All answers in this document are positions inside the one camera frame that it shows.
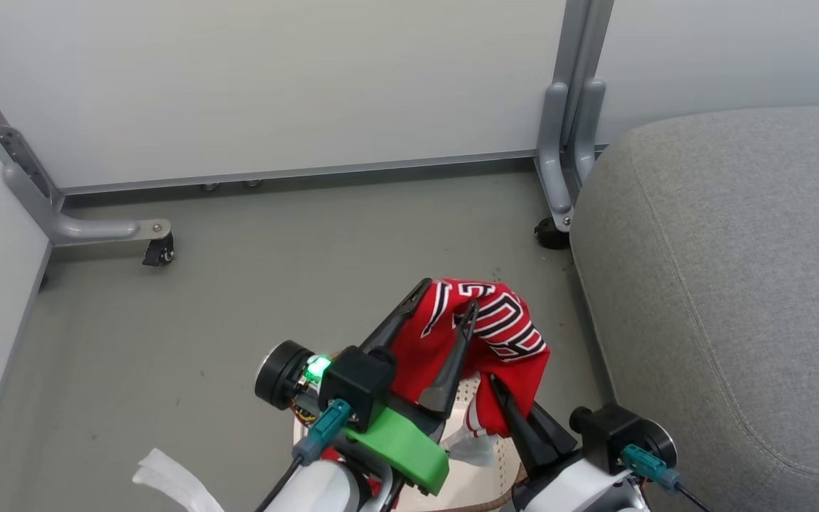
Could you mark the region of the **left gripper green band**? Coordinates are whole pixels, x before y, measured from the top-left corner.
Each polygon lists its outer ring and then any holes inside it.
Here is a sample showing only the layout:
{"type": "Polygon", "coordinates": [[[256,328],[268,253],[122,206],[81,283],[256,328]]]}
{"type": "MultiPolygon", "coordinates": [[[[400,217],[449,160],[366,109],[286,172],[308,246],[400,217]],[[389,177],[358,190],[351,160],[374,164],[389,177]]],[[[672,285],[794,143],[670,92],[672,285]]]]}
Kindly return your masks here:
{"type": "MultiPolygon", "coordinates": [[[[416,314],[432,279],[419,281],[362,343],[362,351],[390,350],[404,324],[416,314]]],[[[346,404],[350,417],[342,430],[342,457],[378,480],[397,487],[413,486],[425,495],[439,495],[451,472],[448,454],[439,445],[451,415],[464,364],[472,344],[480,306],[471,302],[458,322],[455,343],[419,404],[401,398],[355,398],[346,404]]]]}

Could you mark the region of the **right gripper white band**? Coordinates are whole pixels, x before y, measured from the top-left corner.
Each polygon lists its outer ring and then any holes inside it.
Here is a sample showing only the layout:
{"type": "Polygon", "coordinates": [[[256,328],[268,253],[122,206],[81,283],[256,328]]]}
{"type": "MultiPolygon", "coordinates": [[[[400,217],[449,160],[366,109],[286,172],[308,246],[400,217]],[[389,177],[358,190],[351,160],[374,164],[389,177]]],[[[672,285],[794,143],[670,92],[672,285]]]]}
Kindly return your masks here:
{"type": "Polygon", "coordinates": [[[577,440],[538,402],[527,416],[497,375],[488,385],[527,478],[511,487],[511,512],[649,512],[631,471],[608,474],[580,456],[577,440]]]}

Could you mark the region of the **red basketball jersey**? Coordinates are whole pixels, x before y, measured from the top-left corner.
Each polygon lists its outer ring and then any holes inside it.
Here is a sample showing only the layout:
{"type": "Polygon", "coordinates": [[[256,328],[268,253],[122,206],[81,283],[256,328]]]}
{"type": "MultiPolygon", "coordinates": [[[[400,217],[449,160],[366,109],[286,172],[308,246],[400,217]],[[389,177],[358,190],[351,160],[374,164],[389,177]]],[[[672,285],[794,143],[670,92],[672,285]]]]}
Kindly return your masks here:
{"type": "Polygon", "coordinates": [[[527,304],[504,283],[436,279],[391,347],[397,361],[391,390],[400,398],[418,401],[451,353],[471,302],[478,302],[480,308],[461,377],[480,376],[482,382],[468,407],[464,427],[475,438],[507,438],[510,430],[488,380],[496,375],[520,414],[528,416],[550,348],[535,328],[527,304]]]}

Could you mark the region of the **white perforated laundry basket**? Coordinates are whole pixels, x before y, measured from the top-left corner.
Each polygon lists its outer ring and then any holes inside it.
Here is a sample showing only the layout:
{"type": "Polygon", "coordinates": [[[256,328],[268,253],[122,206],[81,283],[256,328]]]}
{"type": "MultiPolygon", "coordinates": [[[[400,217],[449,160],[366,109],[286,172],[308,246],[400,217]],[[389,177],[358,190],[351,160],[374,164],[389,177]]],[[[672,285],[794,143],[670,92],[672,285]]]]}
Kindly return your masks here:
{"type": "MultiPolygon", "coordinates": [[[[464,425],[465,411],[472,401],[480,383],[475,376],[459,383],[451,417],[446,421],[443,437],[459,431],[464,425]]],[[[293,444],[308,433],[302,419],[308,416],[294,415],[292,425],[293,444]]],[[[454,459],[449,460],[451,472],[438,496],[423,495],[415,487],[404,486],[396,507],[391,512],[432,512],[455,508],[468,508],[501,498],[514,483],[520,471],[520,458],[513,441],[499,439],[492,444],[492,460],[488,466],[474,466],[454,459]]]]}

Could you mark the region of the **grey fabric sofa seat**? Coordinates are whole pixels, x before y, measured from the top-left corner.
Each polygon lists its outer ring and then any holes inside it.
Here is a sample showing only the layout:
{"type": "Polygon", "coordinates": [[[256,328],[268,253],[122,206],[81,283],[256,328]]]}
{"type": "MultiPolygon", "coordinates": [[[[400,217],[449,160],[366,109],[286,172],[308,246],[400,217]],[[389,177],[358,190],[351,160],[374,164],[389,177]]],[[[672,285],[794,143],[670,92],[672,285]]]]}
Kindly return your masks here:
{"type": "Polygon", "coordinates": [[[611,143],[571,229],[618,404],[716,512],[819,512],[819,106],[611,143]]]}

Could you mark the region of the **white cloth piece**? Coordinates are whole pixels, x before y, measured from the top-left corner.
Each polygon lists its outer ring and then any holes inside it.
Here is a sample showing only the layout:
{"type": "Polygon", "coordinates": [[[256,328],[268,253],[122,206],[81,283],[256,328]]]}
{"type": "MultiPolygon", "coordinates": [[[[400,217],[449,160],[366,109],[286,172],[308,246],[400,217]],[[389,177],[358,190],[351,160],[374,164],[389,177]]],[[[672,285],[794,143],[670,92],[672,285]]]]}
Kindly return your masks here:
{"type": "Polygon", "coordinates": [[[497,441],[497,435],[479,435],[462,427],[443,439],[441,448],[452,460],[471,466],[487,467],[496,460],[494,447],[497,441]]]}

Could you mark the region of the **black caster wheel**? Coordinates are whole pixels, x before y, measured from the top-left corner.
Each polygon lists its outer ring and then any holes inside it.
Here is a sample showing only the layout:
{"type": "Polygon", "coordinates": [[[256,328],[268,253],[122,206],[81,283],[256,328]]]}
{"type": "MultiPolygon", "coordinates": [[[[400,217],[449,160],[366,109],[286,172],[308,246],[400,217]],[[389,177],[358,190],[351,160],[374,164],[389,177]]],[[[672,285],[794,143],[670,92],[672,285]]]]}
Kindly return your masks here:
{"type": "Polygon", "coordinates": [[[569,231],[560,230],[552,217],[543,218],[533,229],[540,247],[548,250],[568,250],[571,247],[569,231]]]}
{"type": "Polygon", "coordinates": [[[160,267],[169,265],[172,260],[173,234],[166,233],[165,237],[150,240],[142,263],[149,267],[160,267]]]}

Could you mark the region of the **grey partition foot angled strut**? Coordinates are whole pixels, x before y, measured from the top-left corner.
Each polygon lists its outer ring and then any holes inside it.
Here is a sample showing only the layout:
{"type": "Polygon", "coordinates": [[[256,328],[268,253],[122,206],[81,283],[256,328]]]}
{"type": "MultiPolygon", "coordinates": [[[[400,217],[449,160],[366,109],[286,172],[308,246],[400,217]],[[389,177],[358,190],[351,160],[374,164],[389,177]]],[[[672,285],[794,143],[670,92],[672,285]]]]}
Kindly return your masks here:
{"type": "Polygon", "coordinates": [[[171,233],[165,218],[84,220],[63,213],[59,191],[25,137],[0,110],[0,150],[6,187],[56,247],[114,242],[147,242],[171,233]]]}

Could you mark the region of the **grey partition bottom rail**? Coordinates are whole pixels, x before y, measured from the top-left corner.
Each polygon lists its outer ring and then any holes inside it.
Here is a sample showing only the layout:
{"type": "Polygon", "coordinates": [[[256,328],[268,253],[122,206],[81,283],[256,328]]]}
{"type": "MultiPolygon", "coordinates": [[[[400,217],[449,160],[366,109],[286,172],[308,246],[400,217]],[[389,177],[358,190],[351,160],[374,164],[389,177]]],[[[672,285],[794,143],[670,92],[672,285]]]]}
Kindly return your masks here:
{"type": "Polygon", "coordinates": [[[444,166],[454,164],[473,164],[495,160],[534,158],[535,149],[503,151],[488,154],[471,154],[459,156],[445,156],[445,158],[396,160],[389,162],[375,162],[367,164],[348,164],[337,166],[315,166],[305,169],[283,169],[283,171],[255,171],[246,173],[230,173],[205,177],[183,177],[167,179],[147,179],[126,183],[111,183],[82,187],[59,188],[63,196],[84,196],[101,193],[120,193],[128,191],[147,191],[147,189],[191,187],[208,184],[224,184],[237,181],[263,181],[264,179],[301,178],[336,175],[343,173],[360,173],[371,171],[399,171],[400,169],[421,168],[422,166],[444,166]]]}

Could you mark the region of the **grey partition double post foot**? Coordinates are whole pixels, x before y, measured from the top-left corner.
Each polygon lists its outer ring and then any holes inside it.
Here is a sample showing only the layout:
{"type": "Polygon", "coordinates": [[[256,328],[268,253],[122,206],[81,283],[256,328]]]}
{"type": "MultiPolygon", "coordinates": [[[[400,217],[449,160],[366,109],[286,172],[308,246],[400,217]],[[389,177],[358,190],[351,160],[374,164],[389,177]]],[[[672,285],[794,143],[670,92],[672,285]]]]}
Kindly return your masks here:
{"type": "Polygon", "coordinates": [[[542,106],[537,174],[549,217],[570,231],[583,182],[596,163],[606,84],[596,78],[615,0],[566,0],[553,73],[542,106]]]}

